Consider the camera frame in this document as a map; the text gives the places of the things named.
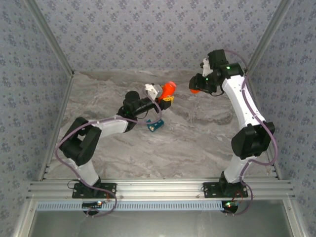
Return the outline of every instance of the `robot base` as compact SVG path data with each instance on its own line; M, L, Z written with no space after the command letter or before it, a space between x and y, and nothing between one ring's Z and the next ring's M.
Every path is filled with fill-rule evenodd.
M218 183L203 183L205 198L243 198L248 197L246 186L238 183L228 183L222 172Z
M116 183L101 183L101 179L93 185L96 188L105 189L111 191L112 193L116 194L117 192L117 184ZM91 189L84 185L83 183L79 182L74 185L73 189L73 198L99 198L99 199L107 199L107 198L114 198L110 194L106 194L105 192L98 191Z

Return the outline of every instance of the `orange object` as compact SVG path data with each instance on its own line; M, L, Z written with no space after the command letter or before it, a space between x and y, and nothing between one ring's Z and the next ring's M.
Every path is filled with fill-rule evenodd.
M176 84L173 81L167 82L165 85L162 86L162 94L158 98L158 100L162 100L163 98L170 97L176 90Z
M193 94L197 94L200 92L200 90L193 90L193 89L190 89L190 91L193 93Z

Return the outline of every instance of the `enclosure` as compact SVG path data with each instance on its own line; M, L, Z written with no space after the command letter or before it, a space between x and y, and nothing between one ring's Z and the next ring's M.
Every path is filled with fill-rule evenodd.
M86 226L96 236L127 235L120 225L130 236L316 235L313 1L5 0L1 8L1 235L87 236ZM217 49L246 60L226 52L246 69L257 108L276 127L279 158L251 163L253 206L240 217L225 218L216 205L230 199L207 199L201 189L229 166L240 130L227 93L189 90ZM112 117L127 92L144 98L145 84L169 81L176 90L164 126L137 124L98 141L92 163L102 182L116 184L118 206L104 219L86 218L82 203L97 199L73 198L76 176L55 158L56 144L76 118ZM270 144L258 160L272 161L274 151ZM139 204L159 208L123 206Z

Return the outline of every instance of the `blue object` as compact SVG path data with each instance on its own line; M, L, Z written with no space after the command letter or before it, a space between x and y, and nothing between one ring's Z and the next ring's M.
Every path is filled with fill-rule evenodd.
M153 124L148 124L147 127L149 129L150 132L155 132L158 128L160 128L161 126L164 125L164 122L162 121L162 119L160 119L158 122L153 123Z

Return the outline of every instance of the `aluminum frame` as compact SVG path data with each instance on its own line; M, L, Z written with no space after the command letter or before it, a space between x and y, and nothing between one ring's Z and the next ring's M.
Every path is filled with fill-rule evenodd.
M51 49L55 53L57 59L59 60L61 66L65 70L68 76L71 76L73 74L73 70L63 52L61 47L59 46L56 37L54 36L54 33L48 26L48 23L45 20L45 17L43 16L39 6L35 2L35 0L24 0L25 5L31 12L31 15L33 16L34 20L36 21L38 27L44 34L47 42L49 43Z
M68 103L68 99L69 99L69 96L70 96L70 93L71 93L71 89L73 87L73 83L74 83L74 76L71 75L70 79L69 79L69 82L67 84L67 87L66 87L66 91L65 91L65 94L64 94L64 97L63 97L63 100L62 100L61 107L59 109L59 113L58 113L58 116L57 116L57 121L56 121L54 130L53 130L53 134L51 135L51 138L50 138L50 141L49 141L49 145L48 145L48 148L47 148L47 151L45 153L44 160L43 160L43 164L42 164L40 172L39 172L38 180L40 180L40 181L45 179L44 176L45 176L45 173L46 173L46 169L49 167L50 161L51 161L51 159L53 157L54 149L55 149L55 146L56 146L56 143L57 143L57 139L58 139L58 135L59 135L59 130L60 130L60 127L61 127L61 123L62 123L64 114L65 114L65 110L66 110L66 107L67 107L67 103Z
M250 73L253 73L256 66L260 62L260 59L262 58L264 52L268 48L273 36L278 30L281 22L283 21L286 13L288 12L293 2L294 0L281 0L280 3L278 4L271 20L268 23L268 26L266 27L264 33L262 34L262 37L255 51L251 55L251 58L249 60L249 65L248 65L248 70Z
M217 182L218 179L154 179L154 180L103 180L115 182L117 197L124 201L208 201L201 191L203 182ZM295 237L307 237L302 217L298 210L291 181L274 177L245 178L254 193L255 200L283 200L286 214ZM41 201L73 202L96 201L100 199L72 199L72 190L67 188L68 180L44 180L32 182L27 194L22 215L18 221L15 237L28 236L38 203ZM230 198L212 198L211 200L230 200Z

